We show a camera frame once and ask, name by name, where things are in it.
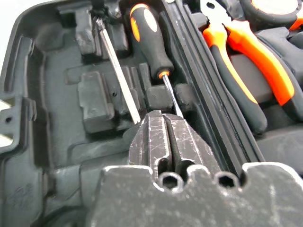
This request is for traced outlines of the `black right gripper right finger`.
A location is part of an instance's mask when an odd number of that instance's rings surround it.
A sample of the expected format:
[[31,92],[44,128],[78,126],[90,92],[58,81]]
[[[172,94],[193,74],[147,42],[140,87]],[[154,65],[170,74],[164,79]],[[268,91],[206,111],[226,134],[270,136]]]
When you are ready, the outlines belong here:
[[168,129],[176,173],[187,176],[187,168],[191,165],[203,165],[212,174],[220,172],[211,147],[185,119],[173,114],[164,114],[163,117]]

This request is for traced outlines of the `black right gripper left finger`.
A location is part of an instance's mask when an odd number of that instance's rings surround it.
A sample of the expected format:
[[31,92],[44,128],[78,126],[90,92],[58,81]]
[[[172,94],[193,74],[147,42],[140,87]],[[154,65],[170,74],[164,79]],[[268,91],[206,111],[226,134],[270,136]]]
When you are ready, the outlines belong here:
[[153,173],[171,170],[169,134],[160,110],[145,115],[130,144],[128,163],[148,166]]

